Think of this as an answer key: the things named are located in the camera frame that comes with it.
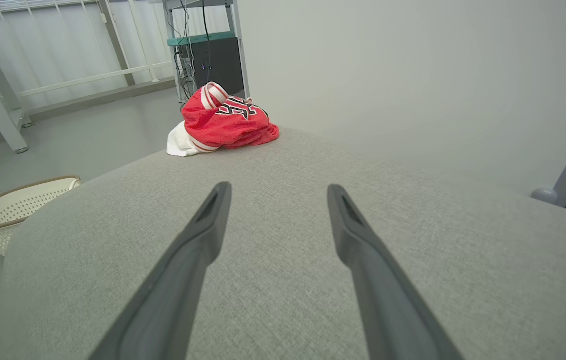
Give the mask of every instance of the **gray fabric surface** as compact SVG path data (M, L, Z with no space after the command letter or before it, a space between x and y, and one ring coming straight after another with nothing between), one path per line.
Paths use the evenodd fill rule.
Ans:
M367 357L329 183L348 190L466 358L566 359L566 210L290 129L259 147L156 153L36 212L5 259L11 357L86 358L222 180L232 208L190 360Z

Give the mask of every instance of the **white fabric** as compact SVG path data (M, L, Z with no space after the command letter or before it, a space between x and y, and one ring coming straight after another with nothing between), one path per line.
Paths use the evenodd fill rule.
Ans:
M211 153L217 149L204 145L190 136L185 130L185 121L181 121L167 136L167 153L174 157L191 157L196 154Z

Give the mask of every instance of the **laundry basket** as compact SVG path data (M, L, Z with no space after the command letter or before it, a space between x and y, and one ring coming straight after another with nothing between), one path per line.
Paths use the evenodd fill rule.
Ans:
M63 176L0 194L0 255L5 256L12 233L29 215L80 184L78 176Z

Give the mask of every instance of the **black cable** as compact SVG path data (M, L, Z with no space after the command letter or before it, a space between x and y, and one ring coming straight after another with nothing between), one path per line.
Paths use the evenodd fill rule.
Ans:
M209 82L209 69L212 68L212 52L209 46L209 32L207 32L207 21L205 21L205 0L201 0L203 7L203 26L205 27L205 36L207 36L207 82Z

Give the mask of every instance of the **teal shelf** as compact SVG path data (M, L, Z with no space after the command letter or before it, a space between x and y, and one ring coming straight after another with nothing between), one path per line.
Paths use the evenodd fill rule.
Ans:
M226 31L226 32L214 32L212 34L209 35L209 39L210 41L214 40L220 40L220 39L229 39L229 38L233 38L235 37L233 32L231 31ZM187 38L169 38L167 39L167 46L179 46L179 45L183 45L183 44L189 44L190 42L192 44L194 43L203 43L207 41L207 35L195 35L195 36L190 36L189 37L189 41L187 41Z

